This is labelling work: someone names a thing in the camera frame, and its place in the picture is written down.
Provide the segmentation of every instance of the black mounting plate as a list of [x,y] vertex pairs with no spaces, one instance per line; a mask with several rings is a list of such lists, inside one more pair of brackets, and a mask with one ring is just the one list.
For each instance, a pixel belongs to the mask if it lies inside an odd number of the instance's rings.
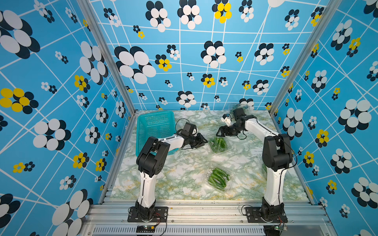
[[[160,220],[160,222],[167,222],[167,216],[168,216],[168,207],[155,207],[154,214],[158,213],[160,214],[161,218],[164,220]],[[129,217],[127,218],[127,222],[140,222],[140,223],[156,223],[157,218],[152,218],[151,221],[144,221],[141,218],[141,215],[138,213],[135,207],[130,207],[130,213]]]
[[[248,223],[266,223],[266,221],[264,221],[261,218],[261,207],[245,207],[245,210],[246,210]],[[285,211],[283,211],[278,216],[281,218],[281,220],[284,223],[287,223],[287,217],[286,217]],[[269,222],[269,223],[280,223],[280,219],[278,218],[278,216],[276,219],[274,219],[272,222]]]

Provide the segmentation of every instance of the black wire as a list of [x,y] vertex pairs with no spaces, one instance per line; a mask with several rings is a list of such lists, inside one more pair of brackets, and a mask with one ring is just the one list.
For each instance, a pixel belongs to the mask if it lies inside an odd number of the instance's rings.
[[253,207],[253,206],[251,206],[251,205],[246,204],[246,205],[243,205],[243,206],[242,206],[242,210],[241,210],[241,211],[242,211],[242,215],[243,215],[243,216],[247,216],[246,214],[245,214],[245,215],[243,214],[243,207],[244,207],[244,206],[250,206],[250,207],[254,208],[256,211],[259,211],[257,208],[255,208],[255,207]]
[[[245,135],[244,130],[243,130],[243,134],[244,134],[244,136],[245,136],[244,139],[246,139],[246,138],[247,138],[247,135]],[[239,136],[236,136],[236,137],[237,137],[238,139],[240,139],[240,140],[244,140],[244,139],[239,138]]]
[[187,120],[187,121],[190,123],[190,121],[189,121],[188,119],[186,119],[186,118],[181,118],[181,119],[179,119],[179,120],[176,122],[176,125],[175,125],[175,130],[176,130],[176,132],[178,132],[177,129],[176,129],[176,126],[177,126],[177,123],[178,123],[180,120]]

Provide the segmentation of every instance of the plastic clamshell container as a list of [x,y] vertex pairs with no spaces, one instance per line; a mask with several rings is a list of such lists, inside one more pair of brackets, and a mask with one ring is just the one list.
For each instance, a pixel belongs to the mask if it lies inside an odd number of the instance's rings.
[[[212,185],[210,184],[210,182],[209,182],[209,177],[210,177],[210,175],[212,174],[213,169],[215,169],[215,168],[217,168],[217,167],[218,167],[219,169],[223,170],[226,174],[229,174],[229,175],[230,175],[230,176],[229,176],[229,179],[230,179],[229,181],[227,181],[226,177],[224,177],[224,179],[225,179],[225,181],[226,181],[226,187],[225,187],[224,189],[218,189],[218,188],[215,188],[215,187],[212,186]],[[210,164],[208,165],[208,167],[207,167],[207,170],[206,170],[205,173],[202,175],[202,182],[203,182],[203,183],[205,183],[207,186],[213,188],[214,190],[218,190],[218,191],[221,191],[221,192],[224,192],[224,193],[228,192],[228,191],[232,188],[232,186],[233,186],[233,184],[234,184],[234,180],[235,180],[235,173],[234,173],[234,172],[232,172],[231,170],[229,170],[229,169],[227,169],[227,168],[225,168],[225,167],[223,167],[223,166],[220,166],[220,165],[218,165],[218,164],[215,164],[215,163],[210,163]]]

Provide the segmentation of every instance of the white circle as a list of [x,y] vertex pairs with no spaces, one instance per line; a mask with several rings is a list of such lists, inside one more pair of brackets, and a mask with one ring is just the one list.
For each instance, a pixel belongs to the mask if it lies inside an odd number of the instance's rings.
[[349,99],[347,100],[347,102],[345,103],[345,107],[349,110],[353,110],[357,107],[357,101],[354,100],[354,99]]
[[56,139],[49,139],[46,143],[46,147],[50,151],[54,151],[58,147],[58,145],[59,145],[59,142]]
[[358,121],[363,123],[363,124],[367,124],[369,123],[370,121],[372,120],[372,115],[370,115],[369,112],[361,112],[359,115],[358,115]]
[[357,190],[358,192],[362,192],[364,190],[364,187],[362,187],[362,185],[360,183],[354,183],[353,184],[353,187],[355,190]]
[[83,41],[80,44],[81,52],[86,58],[91,58],[92,57],[92,49],[89,43]]
[[215,54],[215,47],[214,46],[209,46],[207,49],[206,49],[206,53],[210,56],[214,55]]
[[11,36],[2,35],[0,37],[0,44],[10,53],[18,53],[20,51],[19,43]]
[[159,11],[156,8],[151,9],[151,15],[153,18],[158,18],[159,17]]
[[295,113],[294,113],[294,119],[296,121],[301,121],[302,118],[303,118],[303,112],[302,112],[302,110],[300,110],[300,109],[296,110]]
[[260,62],[260,65],[265,65],[266,64],[266,59],[262,59],[261,62]]
[[120,52],[119,55],[118,55],[118,58],[125,65],[131,66],[132,64],[134,64],[133,55],[131,55],[131,53],[129,53],[127,51]]
[[216,54],[218,56],[221,56],[221,55],[223,55],[225,53],[225,48],[223,46],[219,46],[219,47],[217,47],[217,49],[215,50],[215,52],[216,52]]
[[368,100],[361,100],[357,104],[359,111],[367,111],[370,108],[370,102]]
[[344,158],[347,159],[347,160],[350,160],[352,158],[352,155],[349,153],[349,152],[344,152]]
[[185,15],[190,15],[190,13],[192,12],[192,8],[189,5],[185,5],[183,7],[183,12]]
[[165,27],[169,27],[170,26],[170,20],[168,19],[168,18],[165,18],[164,20],[163,20],[163,25],[165,26]]
[[332,160],[334,160],[335,162],[337,162],[337,161],[340,160],[340,157],[337,154],[333,154],[332,155]]
[[150,24],[151,24],[151,26],[152,27],[156,27],[156,26],[158,26],[158,20],[157,19],[155,19],[155,18],[151,18],[151,20],[150,20]]
[[348,29],[346,29],[345,32],[344,32],[344,36],[345,36],[345,37],[350,36],[350,35],[352,34],[352,31],[353,31],[352,28],[348,28]]
[[3,217],[9,211],[8,204],[1,204],[0,205],[0,217]]
[[149,62],[147,54],[142,51],[137,51],[134,53],[134,59],[141,66],[147,65]]
[[14,38],[17,40],[19,44],[25,47],[29,47],[31,45],[31,39],[27,33],[22,30],[15,30],[14,31]]
[[134,76],[134,71],[131,67],[129,67],[128,65],[123,65],[119,68],[119,71],[121,72],[121,74],[125,77],[128,77],[128,78],[131,78]]
[[273,59],[274,59],[273,55],[270,55],[266,58],[266,61],[271,62],[273,61]]
[[364,200],[365,202],[368,202],[370,201],[370,197],[369,197],[369,194],[365,193],[365,192],[360,192],[359,193],[359,197]]
[[358,119],[354,116],[348,118],[347,125],[351,128],[355,128],[358,125]]
[[101,78],[100,73],[98,72],[96,68],[91,69],[91,78],[92,78],[92,81],[95,83],[100,82],[100,78]]
[[303,123],[302,122],[297,122],[297,123],[295,123],[295,131],[297,132],[297,133],[302,133],[303,132]]
[[218,63],[216,60],[210,62],[210,67],[211,67],[211,68],[217,68],[218,65],[219,65],[219,63]]
[[195,28],[195,23],[194,23],[194,21],[189,21],[188,22],[188,29],[194,29]]
[[90,204],[88,200],[83,201],[77,209],[77,217],[83,218],[88,213],[89,206]]
[[48,123],[48,127],[51,129],[51,130],[57,130],[59,129],[60,127],[60,122],[58,119],[51,119]]
[[324,77],[326,74],[327,74],[326,70],[322,70],[322,72],[320,72],[320,76],[322,76],[322,77]]
[[139,84],[145,84],[147,82],[147,77],[142,73],[134,74],[134,80]]
[[183,23],[184,25],[188,24],[189,22],[189,17],[187,15],[183,15],[181,17],[181,23]]
[[144,73],[145,76],[147,77],[154,77],[156,75],[156,70],[153,66],[151,65],[145,65],[142,68],[142,72]]
[[294,137],[294,135],[295,135],[295,128],[294,128],[294,126],[292,126],[292,125],[289,126],[289,128],[287,129],[287,134],[290,137]]
[[80,218],[74,220],[70,227],[68,228],[67,236],[76,236],[79,234],[79,231],[82,226],[82,221]]
[[344,120],[348,119],[350,117],[350,111],[348,109],[343,109],[340,112],[340,117]]
[[345,160],[344,165],[346,168],[351,168],[352,167],[352,162],[350,160]]
[[83,201],[83,198],[84,193],[81,190],[74,193],[70,200],[70,208],[73,210],[76,209]]
[[54,135],[57,140],[63,140],[66,136],[66,132],[64,131],[64,129],[58,129],[57,131],[55,131]]
[[345,39],[345,36],[344,35],[341,35],[338,39],[337,39],[337,43],[338,44],[341,44]]
[[370,183],[369,184],[369,189],[372,190],[375,193],[378,193],[378,184],[376,184],[376,183]]
[[70,207],[67,203],[60,205],[54,212],[52,222],[53,225],[60,225],[65,221],[70,213]]
[[221,56],[219,56],[218,57],[218,62],[219,62],[219,64],[223,64],[223,63],[225,63],[226,62],[226,56],[225,55],[221,55]]
[[212,58],[210,55],[206,55],[203,57],[203,62],[206,64],[209,64],[211,62]]
[[105,75],[106,67],[102,61],[97,62],[97,71],[100,73],[100,75]]
[[273,53],[274,53],[274,49],[273,49],[273,48],[269,49],[269,50],[266,52],[266,54],[267,54],[268,56],[273,55]]
[[258,55],[258,56],[256,57],[256,61],[259,62],[259,61],[262,60],[262,58],[263,58],[262,55]]
[[262,56],[265,55],[267,53],[267,51],[268,50],[266,48],[261,49],[260,50],[260,55],[262,55]]
[[93,46],[93,48],[92,48],[92,52],[93,52],[93,56],[94,56],[94,58],[95,58],[97,61],[101,61],[101,59],[102,59],[102,55],[101,55],[101,51],[100,51],[99,47],[97,47],[97,46]]
[[196,25],[199,25],[201,22],[202,22],[202,17],[201,17],[200,15],[196,15],[196,16],[194,17],[194,23],[195,23]]
[[362,186],[365,186],[365,187],[367,187],[367,186],[369,185],[369,181],[368,181],[366,178],[364,178],[364,177],[360,177],[360,178],[358,179],[358,182],[359,182]]
[[344,27],[344,24],[343,23],[340,23],[337,27],[336,27],[336,32],[340,32],[342,30],[342,28]]
[[12,12],[10,10],[5,10],[3,12],[3,17],[4,17],[4,20],[11,27],[13,27],[15,29],[21,29],[22,28],[22,21],[21,21],[20,17],[16,13],[14,13],[14,12]]
[[338,149],[336,149],[336,154],[339,155],[339,156],[342,156],[344,154],[344,152],[340,148],[338,148]]
[[161,9],[159,10],[159,15],[160,15],[162,18],[167,18],[167,16],[168,16],[168,12],[167,12],[167,10],[165,10],[164,8],[161,8]]
[[85,73],[91,72],[91,62],[86,57],[80,58],[80,67]]
[[52,236],[66,236],[67,232],[68,232],[68,224],[65,222],[65,223],[60,224],[58,227],[56,227]]
[[40,121],[34,126],[34,131],[37,134],[44,134],[48,131],[48,125],[46,122]]
[[344,163],[341,161],[336,162],[336,166],[339,167],[340,169],[344,168]]
[[197,5],[192,6],[192,14],[198,15],[200,13],[200,7]]
[[347,21],[344,23],[344,29],[349,28],[351,25],[352,25],[352,20],[347,20]]

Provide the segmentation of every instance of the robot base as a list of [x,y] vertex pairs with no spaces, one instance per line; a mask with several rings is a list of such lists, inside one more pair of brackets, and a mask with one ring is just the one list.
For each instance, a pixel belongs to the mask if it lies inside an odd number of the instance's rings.
[[[161,218],[164,219],[161,222],[167,221],[168,207],[155,207],[153,214],[155,214],[155,213],[160,214]],[[152,223],[156,223],[157,218],[156,217],[152,218],[150,221],[142,220],[141,215],[139,214],[138,210],[135,207],[131,207],[129,217],[127,218],[127,222],[140,222],[140,223],[152,222]]]

